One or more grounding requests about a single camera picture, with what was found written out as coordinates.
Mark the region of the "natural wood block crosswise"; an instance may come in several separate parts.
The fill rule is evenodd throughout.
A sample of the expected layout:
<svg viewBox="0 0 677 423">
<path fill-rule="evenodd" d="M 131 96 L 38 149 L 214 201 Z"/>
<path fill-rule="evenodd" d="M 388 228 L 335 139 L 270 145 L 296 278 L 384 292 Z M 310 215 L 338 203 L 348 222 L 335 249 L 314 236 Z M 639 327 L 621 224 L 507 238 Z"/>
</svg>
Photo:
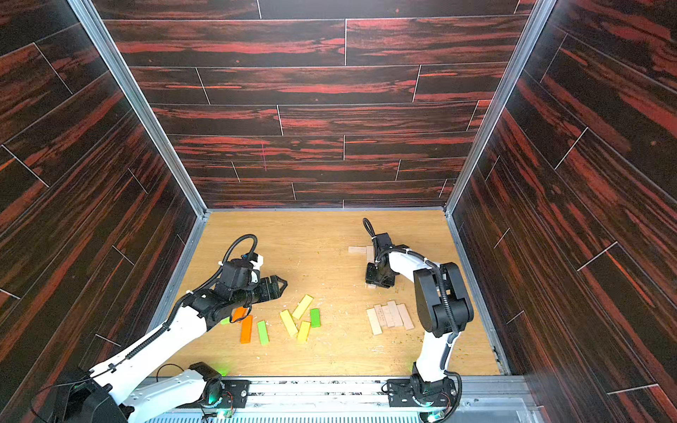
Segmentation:
<svg viewBox="0 0 677 423">
<path fill-rule="evenodd" d="M 356 255 L 366 255 L 367 254 L 367 248 L 366 247 L 349 247 L 348 248 L 348 253 L 349 254 L 356 254 Z"/>
</svg>

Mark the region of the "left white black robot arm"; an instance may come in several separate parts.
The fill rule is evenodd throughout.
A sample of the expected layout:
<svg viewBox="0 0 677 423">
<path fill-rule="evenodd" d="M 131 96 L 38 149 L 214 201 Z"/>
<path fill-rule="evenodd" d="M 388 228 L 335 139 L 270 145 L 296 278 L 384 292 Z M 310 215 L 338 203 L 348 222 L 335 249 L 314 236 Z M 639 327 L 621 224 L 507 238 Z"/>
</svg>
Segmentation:
<svg viewBox="0 0 677 423">
<path fill-rule="evenodd" d="M 264 277 L 264 259 L 251 247 L 232 257 L 243 241 L 237 238 L 215 273 L 202 285 L 181 296 L 167 319 L 144 337 L 89 370 L 78 369 L 38 391 L 48 398 L 46 408 L 30 410 L 40 422 L 146 422 L 176 407 L 195 405 L 207 421 L 234 414 L 239 389 L 232 388 L 220 371 L 204 362 L 194 363 L 179 375 L 144 385 L 146 377 L 169 358 L 223 321 L 237 322 L 243 308 L 249 317 L 253 305 L 279 299 L 287 282 L 276 275 Z"/>
</svg>

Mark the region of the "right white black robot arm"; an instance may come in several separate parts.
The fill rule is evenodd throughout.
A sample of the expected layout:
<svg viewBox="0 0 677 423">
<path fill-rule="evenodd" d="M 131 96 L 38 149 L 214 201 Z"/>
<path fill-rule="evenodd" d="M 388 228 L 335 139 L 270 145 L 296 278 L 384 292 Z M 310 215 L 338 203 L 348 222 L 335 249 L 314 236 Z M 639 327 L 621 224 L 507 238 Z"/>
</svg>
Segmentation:
<svg viewBox="0 0 677 423">
<path fill-rule="evenodd" d="M 367 264 L 366 283 L 391 288 L 396 276 L 414 283 L 424 340 L 405 393 L 423 407 L 443 399 L 446 410 L 442 416 L 449 417 L 458 408 L 462 395 L 460 374 L 449 370 L 451 354 L 462 331 L 474 320 L 474 308 L 461 271 L 454 263 L 439 264 L 404 244 L 393 244 L 389 234 L 377 234 L 366 218 L 362 223 L 375 254 Z"/>
</svg>

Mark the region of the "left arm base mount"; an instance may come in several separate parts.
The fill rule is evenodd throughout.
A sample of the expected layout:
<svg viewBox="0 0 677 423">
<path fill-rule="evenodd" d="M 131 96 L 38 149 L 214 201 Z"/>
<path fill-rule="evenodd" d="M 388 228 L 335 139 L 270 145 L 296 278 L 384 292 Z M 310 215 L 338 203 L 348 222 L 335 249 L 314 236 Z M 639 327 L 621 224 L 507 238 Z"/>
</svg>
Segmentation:
<svg viewBox="0 0 677 423">
<path fill-rule="evenodd" d="M 199 373 L 202 379 L 203 390 L 197 401 L 202 408 L 231 410 L 246 406 L 250 380 L 227 378 L 204 362 L 190 365 L 189 370 Z"/>
</svg>

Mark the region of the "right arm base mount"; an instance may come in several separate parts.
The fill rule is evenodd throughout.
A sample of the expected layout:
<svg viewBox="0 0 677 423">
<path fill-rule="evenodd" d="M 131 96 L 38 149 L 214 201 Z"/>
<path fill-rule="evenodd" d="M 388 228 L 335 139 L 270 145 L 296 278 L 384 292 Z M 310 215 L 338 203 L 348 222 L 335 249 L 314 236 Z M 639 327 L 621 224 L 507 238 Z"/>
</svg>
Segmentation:
<svg viewBox="0 0 677 423">
<path fill-rule="evenodd" d="M 417 376 L 388 379 L 384 388 L 391 408 L 449 407 L 456 405 L 461 392 L 461 386 L 448 377 L 436 382 L 425 382 Z"/>
</svg>

